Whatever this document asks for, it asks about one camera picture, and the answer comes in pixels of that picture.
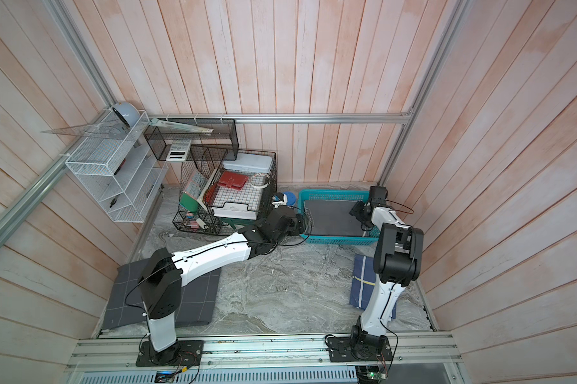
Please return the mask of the plain grey pillowcase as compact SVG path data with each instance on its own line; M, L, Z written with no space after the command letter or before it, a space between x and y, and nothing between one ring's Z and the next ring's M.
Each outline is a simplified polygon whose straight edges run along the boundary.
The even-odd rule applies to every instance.
M350 211L355 201L306 200L304 211L311 221L311 234L330 237L361 237L361 223Z

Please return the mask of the dark grey checked pillowcase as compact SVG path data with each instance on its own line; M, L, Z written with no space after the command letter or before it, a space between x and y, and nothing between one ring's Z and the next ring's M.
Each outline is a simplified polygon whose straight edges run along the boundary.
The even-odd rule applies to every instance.
M182 289L176 326L205 326L211 323L216 307L221 269L213 270L190 282Z

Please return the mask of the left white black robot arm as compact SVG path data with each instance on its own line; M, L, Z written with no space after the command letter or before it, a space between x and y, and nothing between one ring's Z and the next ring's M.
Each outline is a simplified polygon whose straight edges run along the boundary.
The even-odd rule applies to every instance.
M142 270L136 289L143 301L151 358L169 363L178 354L176 315L182 289L197 278L237 262L271 254L285 238L309 228L307 214L278 206L269 215L214 243L188 251L158 249Z

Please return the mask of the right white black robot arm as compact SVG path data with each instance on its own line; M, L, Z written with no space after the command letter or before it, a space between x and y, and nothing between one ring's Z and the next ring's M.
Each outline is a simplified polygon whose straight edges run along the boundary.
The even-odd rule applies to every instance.
M424 232L403 222L387 196L386 188L371 187L368 200L356 203L350 211L365 229L379 230L373 257L373 293L349 338L354 355L359 347L373 348L376 355L384 355L389 343L388 324L397 300L421 273Z

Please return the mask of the teal plastic basket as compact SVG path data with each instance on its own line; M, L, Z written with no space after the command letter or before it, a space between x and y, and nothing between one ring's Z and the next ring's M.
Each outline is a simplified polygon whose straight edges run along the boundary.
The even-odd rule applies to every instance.
M368 192L365 190L301 190L298 196L298 206L303 211L304 202L306 200L344 200L366 202L368 200ZM361 227L361 229L364 231L361 237L316 236L311 234L312 227L308 229L304 235L309 235L309 238L306 240L307 243L314 244L370 246L377 242L380 233L377 228L372 230L365 230Z

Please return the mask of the navy blue folded pillowcase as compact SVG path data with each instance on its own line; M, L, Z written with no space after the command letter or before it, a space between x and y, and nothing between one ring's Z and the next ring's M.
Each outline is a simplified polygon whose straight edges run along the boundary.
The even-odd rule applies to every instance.
M384 305L384 315L388 321L397 318L397 300L399 295L397 291L402 290L400 283L384 283L383 288L379 290L376 287L379 275L374 271L374 259L356 254L354 258L352 286L350 290L349 303L351 306L368 310L370 301L376 299L378 304L376 306L378 315L381 314Z

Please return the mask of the blue lidded pen jar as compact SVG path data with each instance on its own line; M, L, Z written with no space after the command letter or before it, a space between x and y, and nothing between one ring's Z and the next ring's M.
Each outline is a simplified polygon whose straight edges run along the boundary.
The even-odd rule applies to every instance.
M288 205L287 206L295 206L296 204L296 195L293 194L293 192L280 192L280 193L284 193L288 196Z

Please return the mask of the red wallet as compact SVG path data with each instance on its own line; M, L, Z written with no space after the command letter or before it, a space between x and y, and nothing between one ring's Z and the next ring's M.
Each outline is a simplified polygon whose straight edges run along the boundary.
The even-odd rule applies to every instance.
M241 190L248 182L249 177L245 174L237 174L232 171L224 171L219 180L218 184L221 187L226 187L233 190Z

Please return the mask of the green book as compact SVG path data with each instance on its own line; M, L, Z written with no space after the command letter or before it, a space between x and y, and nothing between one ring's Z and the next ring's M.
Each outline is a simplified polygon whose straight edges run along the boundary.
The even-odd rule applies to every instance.
M197 200L186 193L182 193L180 195L179 205L187 212L191 212L193 214L197 213L200 209L200 204L197 202Z

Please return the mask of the white calculator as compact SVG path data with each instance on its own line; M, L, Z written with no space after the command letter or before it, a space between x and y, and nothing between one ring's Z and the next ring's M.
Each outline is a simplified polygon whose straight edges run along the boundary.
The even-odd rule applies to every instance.
M190 139L174 140L168 148L167 162L182 163L187 160L192 141Z

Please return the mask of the clear set square ruler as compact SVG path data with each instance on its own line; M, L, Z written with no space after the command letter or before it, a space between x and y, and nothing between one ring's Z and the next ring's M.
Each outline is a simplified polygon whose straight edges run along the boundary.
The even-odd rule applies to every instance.
M168 120L161 120L158 118L152 118L149 121L149 126L154 126L158 128L168 128L171 130L178 130L180 132L185 132L189 134L212 134L214 132L212 128L193 126L187 123L176 123Z

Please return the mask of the small round grey clock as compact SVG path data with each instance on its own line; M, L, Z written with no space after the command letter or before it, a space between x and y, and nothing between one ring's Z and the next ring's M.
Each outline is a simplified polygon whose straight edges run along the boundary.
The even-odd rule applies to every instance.
M129 102L117 102L112 105L112 112L118 117L123 124L129 128L136 126L139 121L140 112Z

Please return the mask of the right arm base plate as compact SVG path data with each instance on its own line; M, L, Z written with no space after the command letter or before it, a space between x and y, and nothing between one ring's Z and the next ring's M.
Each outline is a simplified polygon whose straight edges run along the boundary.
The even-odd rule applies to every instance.
M352 362L380 362L390 363L394 360L394 346L386 341L381 352L377 347L357 343L351 346L348 336L340 337L333 334L325 336L325 346L328 349L329 359L332 363Z

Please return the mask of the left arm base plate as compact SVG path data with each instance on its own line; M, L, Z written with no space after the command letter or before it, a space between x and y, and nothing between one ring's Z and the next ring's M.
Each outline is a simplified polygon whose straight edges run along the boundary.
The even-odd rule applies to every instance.
M141 342L136 360L137 367L152 366L199 366L203 352L202 340L176 341L158 352L149 340Z

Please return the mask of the aluminium front rail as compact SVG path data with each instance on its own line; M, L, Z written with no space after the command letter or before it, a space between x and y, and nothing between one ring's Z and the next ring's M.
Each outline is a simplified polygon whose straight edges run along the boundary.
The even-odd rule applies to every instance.
M323 334L238 335L212 337L182 337L181 342L202 347L195 350L201 356L203 369L267 368L293 366L328 366L329 357ZM66 371L137 371L136 360L144 352L144 339L89 339L76 344ZM463 361L453 336L448 332L400 332L389 335L385 348L392 357L376 358L368 352L342 353L339 365L383 363L395 368L400 364L461 363Z

